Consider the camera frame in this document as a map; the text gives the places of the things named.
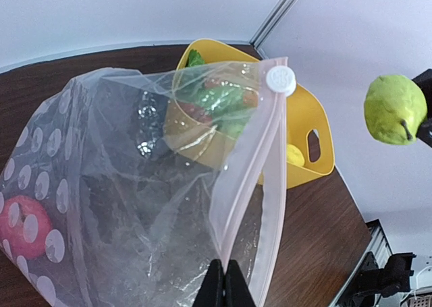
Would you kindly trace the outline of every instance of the pear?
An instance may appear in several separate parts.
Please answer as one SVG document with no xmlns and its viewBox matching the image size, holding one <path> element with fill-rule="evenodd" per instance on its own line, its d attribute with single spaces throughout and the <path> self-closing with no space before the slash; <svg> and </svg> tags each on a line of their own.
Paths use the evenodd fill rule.
<svg viewBox="0 0 432 307">
<path fill-rule="evenodd" d="M 426 116 L 425 95 L 406 76 L 379 76 L 369 86 L 364 119 L 374 139 L 393 145 L 411 144 Z"/>
</svg>

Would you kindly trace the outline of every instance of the plastic packaging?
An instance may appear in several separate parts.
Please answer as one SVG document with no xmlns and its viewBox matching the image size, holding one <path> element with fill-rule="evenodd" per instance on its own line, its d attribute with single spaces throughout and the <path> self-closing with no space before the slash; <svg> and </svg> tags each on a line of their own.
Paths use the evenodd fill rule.
<svg viewBox="0 0 432 307">
<path fill-rule="evenodd" d="M 218 63 L 222 61 L 258 62 L 258 59 L 217 40 L 199 39 L 191 43 L 184 51 L 178 63 L 178 69 L 186 67 L 190 52 L 194 50 L 201 54 L 205 63 Z M 291 90 L 294 87 L 289 84 L 288 86 Z M 329 175 L 335 167 L 335 155 L 327 114 L 322 104 L 311 92 L 297 84 L 295 92 L 287 98 L 286 107 L 288 140 L 290 144 L 300 150 L 305 158 L 304 166 L 297 166 L 289 162 L 286 163 L 288 171 L 287 188 L 290 189 Z M 169 105 L 168 114 L 176 116 L 177 119 L 188 119 L 177 108 L 176 103 Z M 316 160 L 311 159 L 310 151 L 315 145 L 313 143 L 310 144 L 308 137 L 314 131 L 319 135 L 319 157 Z M 213 136 L 212 143 L 215 148 L 219 146 L 219 143 L 224 143 L 227 147 L 234 146 L 234 143 L 230 139 L 227 139 L 225 135 L 218 132 Z M 217 157 L 216 162 L 213 160 L 213 153 L 217 152 L 217 150 L 213 150 L 213 144 L 208 145 L 208 150 L 199 156 L 199 163 L 214 167 L 220 162 L 220 157 Z M 192 159 L 197 156 L 191 149 L 180 150 L 179 153 Z M 259 184 L 263 184 L 263 182 L 263 176 L 260 176 Z"/>
<path fill-rule="evenodd" d="M 214 258 L 236 259 L 262 306 L 286 195 L 286 100 L 265 82 L 277 65 L 286 59 L 72 79 L 0 175 L 2 251 L 51 306 L 191 306 Z M 234 87 L 207 88 L 209 77 Z M 168 121 L 171 101 L 200 124 Z M 241 129 L 213 153 L 218 167 L 167 145 L 203 153 L 209 126 Z"/>
</svg>

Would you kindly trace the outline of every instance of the metal frame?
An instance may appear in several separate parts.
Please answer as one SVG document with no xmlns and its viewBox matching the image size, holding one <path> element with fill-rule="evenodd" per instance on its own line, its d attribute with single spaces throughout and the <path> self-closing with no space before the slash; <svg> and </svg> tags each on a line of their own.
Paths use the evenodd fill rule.
<svg viewBox="0 0 432 307">
<path fill-rule="evenodd" d="M 259 49 L 274 27 L 276 27 L 287 11 L 292 8 L 295 2 L 297 2 L 297 0 L 279 0 L 267 19 L 263 22 L 261 27 L 250 40 L 250 44 L 255 49 Z"/>
<path fill-rule="evenodd" d="M 380 268 L 383 268 L 385 266 L 388 258 L 393 254 L 392 249 L 390 248 L 390 245 L 387 241 L 387 238 L 385 237 L 384 230 L 382 229 L 380 224 L 376 223 L 375 225 L 370 226 L 369 231 L 371 232 L 372 239 L 369 242 L 367 249 L 364 251 L 364 254 L 362 258 L 358 261 L 356 268 L 353 270 L 353 272 L 345 282 L 344 286 L 336 295 L 336 297 L 334 297 L 333 302 L 330 303 L 329 307 L 338 307 L 338 300 L 341 298 L 343 292 L 348 287 L 351 280 L 354 278 L 357 270 L 359 270 L 359 268 L 361 267 L 361 264 L 365 259 L 367 252 L 372 252 L 374 254 L 375 259 L 377 260 L 377 264 L 379 265 Z"/>
</svg>

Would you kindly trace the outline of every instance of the yellow fruit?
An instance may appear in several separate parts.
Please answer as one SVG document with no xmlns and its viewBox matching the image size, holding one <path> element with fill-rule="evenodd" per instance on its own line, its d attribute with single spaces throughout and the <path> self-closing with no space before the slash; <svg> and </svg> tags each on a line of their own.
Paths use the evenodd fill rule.
<svg viewBox="0 0 432 307">
<path fill-rule="evenodd" d="M 304 156 L 302 152 L 293 144 L 288 144 L 286 146 L 286 157 L 289 164 L 293 164 L 298 167 L 304 166 Z"/>
</svg>

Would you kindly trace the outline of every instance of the yellow basket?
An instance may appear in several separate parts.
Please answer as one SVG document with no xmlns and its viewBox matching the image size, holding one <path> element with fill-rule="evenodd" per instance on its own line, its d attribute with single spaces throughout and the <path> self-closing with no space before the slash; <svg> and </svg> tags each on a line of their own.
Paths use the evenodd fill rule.
<svg viewBox="0 0 432 307">
<path fill-rule="evenodd" d="M 186 66 L 191 49 L 196 49 L 206 63 L 259 61 L 216 40 L 201 39 L 189 45 L 180 59 L 177 69 Z M 297 146 L 302 151 L 306 160 L 304 167 L 287 163 L 288 189 L 329 175 L 334 169 L 335 160 L 327 116 L 319 101 L 299 84 L 294 94 L 287 98 L 287 120 L 288 140 L 290 140 L 290 144 Z M 313 130 L 317 130 L 319 133 L 321 152 L 320 157 L 315 162 L 311 162 L 309 159 L 308 145 L 308 135 Z M 214 169 L 221 167 L 235 144 L 233 138 L 190 118 L 175 100 L 169 102 L 164 132 L 170 149 Z M 187 146 L 192 144 L 198 136 L 201 137 L 199 144 L 192 147 Z"/>
</svg>

